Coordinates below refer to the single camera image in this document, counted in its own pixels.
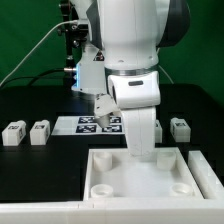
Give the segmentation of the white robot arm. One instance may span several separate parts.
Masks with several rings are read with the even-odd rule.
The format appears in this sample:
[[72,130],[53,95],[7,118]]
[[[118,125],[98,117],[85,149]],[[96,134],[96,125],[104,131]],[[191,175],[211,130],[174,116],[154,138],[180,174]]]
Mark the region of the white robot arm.
[[111,113],[122,116],[130,154],[151,153],[161,102],[157,50],[176,45],[188,31],[187,0],[69,1],[87,27],[72,89],[95,99],[101,126]]

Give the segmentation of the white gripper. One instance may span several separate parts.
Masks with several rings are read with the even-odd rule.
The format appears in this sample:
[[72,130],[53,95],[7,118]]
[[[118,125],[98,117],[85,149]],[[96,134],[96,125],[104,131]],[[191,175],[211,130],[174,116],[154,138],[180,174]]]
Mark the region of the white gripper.
[[[110,114],[117,109],[108,94],[98,94],[94,101],[94,119],[100,127],[110,125]],[[149,155],[155,147],[156,108],[146,107],[123,111],[123,124],[129,153]]]

